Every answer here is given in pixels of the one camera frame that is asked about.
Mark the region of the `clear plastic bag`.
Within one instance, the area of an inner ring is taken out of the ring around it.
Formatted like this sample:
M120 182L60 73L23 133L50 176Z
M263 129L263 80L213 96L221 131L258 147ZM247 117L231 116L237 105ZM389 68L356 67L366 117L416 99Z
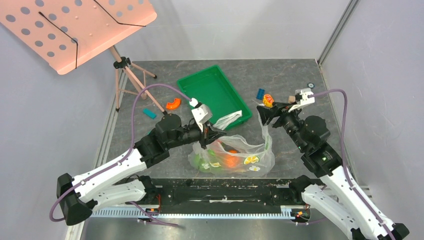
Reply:
M257 120L258 123L256 126L260 127L260 136L263 139L261 144L249 144L243 136L235 134L220 137L218 140L207 145L206 149L201 148L198 143L192 145L192 152L203 152L202 156L204 158L206 157L207 150L215 152L215 158L209 160L214 168L211 169L210 172L206 173L211 173L217 176L238 174L244 177L257 178L270 172L276 163L275 155L272 151L273 140L269 134L268 126L262 125L259 116L257 117ZM238 151L238 153L235 154L239 160L237 167L228 168L224 163L224 155L227 154L229 150ZM188 155L190 165L192 152Z

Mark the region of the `orange fake fruit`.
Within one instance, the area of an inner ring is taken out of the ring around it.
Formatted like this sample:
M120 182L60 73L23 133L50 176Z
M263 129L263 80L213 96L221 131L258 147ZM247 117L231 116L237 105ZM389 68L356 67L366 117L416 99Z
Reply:
M239 158L236 156L239 152L237 150L229 150L223 157L223 161L226 167L235 168L239 163Z

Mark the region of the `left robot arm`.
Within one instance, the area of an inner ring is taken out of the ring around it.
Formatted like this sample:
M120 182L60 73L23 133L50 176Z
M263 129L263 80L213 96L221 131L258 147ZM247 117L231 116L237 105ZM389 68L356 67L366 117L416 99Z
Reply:
M113 205L143 201L153 203L157 190L147 176L118 184L118 181L142 172L170 156L170 149L199 143L205 148L225 136L224 130L209 122L182 125L176 114L167 114L130 149L117 158L86 173L57 178L56 197L67 226L77 225L94 212Z

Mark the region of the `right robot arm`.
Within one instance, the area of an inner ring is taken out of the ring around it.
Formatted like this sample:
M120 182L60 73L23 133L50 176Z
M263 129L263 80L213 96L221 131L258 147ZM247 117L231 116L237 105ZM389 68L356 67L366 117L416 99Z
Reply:
M317 209L350 240L403 240L410 233L403 223L385 216L358 186L343 166L341 156L327 143L331 132L326 121L315 115L299 118L301 110L290 111L291 104L275 102L272 107L256 107L263 126L272 120L273 128L284 128L299 151L306 168L329 187L334 200L312 180L302 175L289 183L289 199Z

